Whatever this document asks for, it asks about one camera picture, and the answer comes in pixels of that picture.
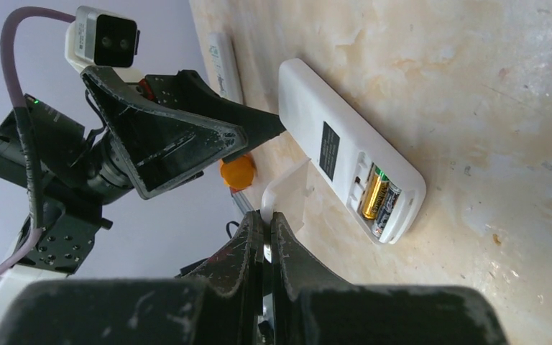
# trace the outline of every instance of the aa battery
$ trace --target aa battery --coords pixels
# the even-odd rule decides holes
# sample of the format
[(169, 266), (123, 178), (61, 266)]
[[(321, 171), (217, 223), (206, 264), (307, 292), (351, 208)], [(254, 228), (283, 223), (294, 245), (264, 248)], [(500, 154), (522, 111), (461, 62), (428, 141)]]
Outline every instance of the aa battery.
[(377, 212), (388, 191), (388, 185), (388, 178), (384, 175), (384, 172), (376, 167), (375, 171), (372, 173), (361, 207), (361, 214), (363, 217), (369, 220), (376, 219)]
[(388, 193), (386, 193), (386, 198), (384, 199), (384, 203), (382, 204), (382, 207), (379, 208), (375, 224), (372, 227), (375, 235), (382, 235), (382, 231), (384, 231), (384, 228), (386, 227), (388, 218), (390, 218), (392, 210), (395, 208), (395, 204), (397, 203), (397, 199), (399, 198), (400, 194), (401, 188), (398, 188), (396, 185), (390, 183), (390, 186), (388, 187)]

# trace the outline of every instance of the orange cap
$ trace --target orange cap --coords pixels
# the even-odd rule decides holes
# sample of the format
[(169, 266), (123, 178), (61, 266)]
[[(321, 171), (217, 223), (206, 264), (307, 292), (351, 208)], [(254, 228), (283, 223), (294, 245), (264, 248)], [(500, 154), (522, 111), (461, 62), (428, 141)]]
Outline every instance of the orange cap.
[(233, 189), (243, 190), (253, 183), (255, 168), (248, 155), (244, 155), (233, 162), (219, 161), (219, 171), (225, 184)]

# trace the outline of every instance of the scratch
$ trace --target scratch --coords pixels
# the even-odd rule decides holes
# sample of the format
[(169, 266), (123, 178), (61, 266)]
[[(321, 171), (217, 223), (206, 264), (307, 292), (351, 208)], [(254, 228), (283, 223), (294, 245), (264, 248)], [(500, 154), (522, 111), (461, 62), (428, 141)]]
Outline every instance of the scratch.
[(541, 164), (545, 169), (549, 170), (549, 171), (552, 171), (552, 165), (551, 163), (545, 161)]
[(189, 318), (181, 318), (179, 316), (174, 316), (173, 314), (166, 314), (166, 319), (174, 323), (178, 323), (183, 327), (184, 339), (187, 339), (189, 332), (191, 331), (191, 322)]
[(103, 338), (106, 338), (107, 336), (109, 336), (109, 334), (111, 334), (111, 327), (105, 328), (101, 336)]
[(117, 114), (117, 116), (121, 116), (121, 115), (124, 115), (126, 113), (126, 111), (130, 110), (130, 107), (127, 106), (124, 110), (122, 110), (119, 114)]
[(146, 293), (139, 300), (137, 301), (137, 304), (134, 306), (134, 313), (132, 314), (132, 317), (128, 320), (128, 327), (132, 329), (136, 329), (139, 325), (139, 308), (141, 304), (151, 296), (155, 294), (155, 291), (151, 291), (150, 293)]
[(236, 249), (236, 248), (238, 248), (238, 247), (240, 247), (240, 246), (244, 246), (245, 244), (246, 244), (246, 242), (242, 242), (241, 244), (238, 244), (237, 246), (233, 247), (232, 249)]
[(526, 107), (526, 108), (528, 108), (528, 109), (534, 110), (532, 107), (526, 105), (526, 103), (523, 103), (522, 101), (520, 101), (519, 99), (517, 99), (517, 98), (515, 98), (515, 97), (511, 97), (511, 96), (507, 95), (506, 93), (501, 92), (501, 91), (498, 91), (497, 89), (491, 88), (491, 87), (489, 87), (489, 86), (487, 86), (487, 85), (485, 85), (485, 84), (482, 84), (482, 86), (485, 87), (485, 88), (488, 88), (488, 89), (490, 89), (490, 90), (492, 90), (492, 91), (494, 91), (495, 93), (498, 93), (498, 94), (501, 95), (501, 96), (504, 96), (504, 97), (506, 97), (506, 98), (508, 98), (508, 99), (510, 99), (510, 100), (512, 100), (512, 101), (517, 102), (517, 103), (520, 104), (521, 106), (524, 106), (524, 107)]
[(479, 101), (475, 109), (473, 109), (473, 115), (477, 116), (477, 110), (479, 110), (479, 107), (482, 105), (483, 100)]

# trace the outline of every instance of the stained surface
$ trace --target stained surface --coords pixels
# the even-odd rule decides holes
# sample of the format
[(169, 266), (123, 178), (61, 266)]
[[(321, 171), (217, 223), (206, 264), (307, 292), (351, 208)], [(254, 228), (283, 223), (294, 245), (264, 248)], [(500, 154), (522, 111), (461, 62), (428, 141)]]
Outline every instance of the stained surface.
[[(511, 342), (552, 342), (552, 1), (190, 2), (212, 86), (210, 31), (259, 109), (302, 58), (425, 178), (410, 231), (376, 246), (310, 167), (304, 246), (357, 284), (475, 288)], [(254, 206), (303, 157), (286, 133), (256, 149)]]

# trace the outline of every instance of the battery compartment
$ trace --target battery compartment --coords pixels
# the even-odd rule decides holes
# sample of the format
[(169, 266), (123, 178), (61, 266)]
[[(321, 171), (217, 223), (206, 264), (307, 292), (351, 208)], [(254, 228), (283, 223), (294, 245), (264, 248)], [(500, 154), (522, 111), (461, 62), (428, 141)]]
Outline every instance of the battery compartment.
[(363, 226), (364, 230), (371, 234), (372, 238), (379, 239), (381, 235), (374, 230), (374, 223), (377, 220), (365, 218), (362, 212), (363, 202), (367, 195), (371, 193), (369, 188), (371, 187), (371, 181), (376, 167), (379, 168), (379, 166), (373, 163), (369, 156), (364, 152), (359, 153), (354, 180), (352, 181), (346, 206), (356, 217), (358, 217), (357, 221)]

